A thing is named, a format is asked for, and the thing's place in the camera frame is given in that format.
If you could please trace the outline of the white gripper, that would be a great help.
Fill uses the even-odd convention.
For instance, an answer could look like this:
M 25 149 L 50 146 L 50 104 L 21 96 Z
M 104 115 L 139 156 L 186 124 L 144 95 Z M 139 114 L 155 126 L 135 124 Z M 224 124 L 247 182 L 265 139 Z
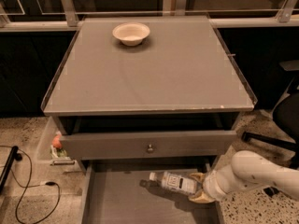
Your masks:
M 214 200 L 221 201 L 227 193 L 221 187 L 221 181 L 224 180 L 221 171 L 210 171 L 206 173 L 191 173 L 189 177 L 193 178 L 199 183 L 203 183 L 203 190 L 196 192 L 188 197 L 193 203 L 213 203 Z

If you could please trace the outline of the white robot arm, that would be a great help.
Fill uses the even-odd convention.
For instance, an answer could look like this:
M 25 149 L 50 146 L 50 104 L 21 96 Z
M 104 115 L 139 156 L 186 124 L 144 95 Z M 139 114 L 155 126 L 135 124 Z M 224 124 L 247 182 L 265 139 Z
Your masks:
M 265 186 L 299 200 L 299 171 L 274 164 L 252 151 L 238 151 L 228 165 L 205 174 L 192 173 L 190 177 L 201 185 L 188 197 L 193 203 L 219 202 L 232 192 Z

